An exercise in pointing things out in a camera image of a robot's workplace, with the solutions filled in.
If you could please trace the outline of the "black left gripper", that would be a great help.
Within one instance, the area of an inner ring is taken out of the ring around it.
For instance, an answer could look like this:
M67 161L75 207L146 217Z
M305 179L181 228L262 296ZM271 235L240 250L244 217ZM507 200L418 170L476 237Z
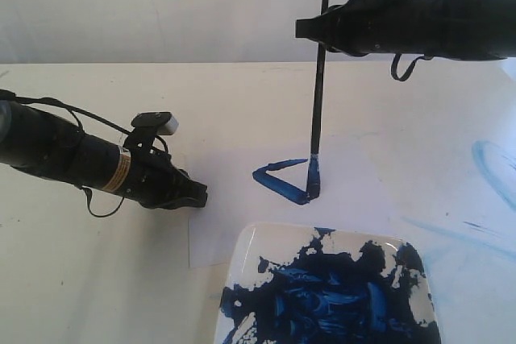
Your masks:
M146 209L204 208L208 198L207 186L175 167L167 148L134 135L121 147L86 135L76 153L76 187L88 204L98 190Z

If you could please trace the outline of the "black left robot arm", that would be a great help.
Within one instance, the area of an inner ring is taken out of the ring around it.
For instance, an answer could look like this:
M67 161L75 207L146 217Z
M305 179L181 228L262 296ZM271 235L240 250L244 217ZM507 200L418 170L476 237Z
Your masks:
M207 187L173 165L167 147L178 123L167 111L137 114L130 131L51 97L1 92L1 162L31 176L94 190L146 209L202 208Z

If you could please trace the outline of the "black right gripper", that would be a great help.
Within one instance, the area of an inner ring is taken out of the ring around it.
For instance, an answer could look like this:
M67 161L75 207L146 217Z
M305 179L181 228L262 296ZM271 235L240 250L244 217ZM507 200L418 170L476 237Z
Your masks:
M515 55L515 0L349 2L311 19L298 19L295 38L351 55L502 60Z

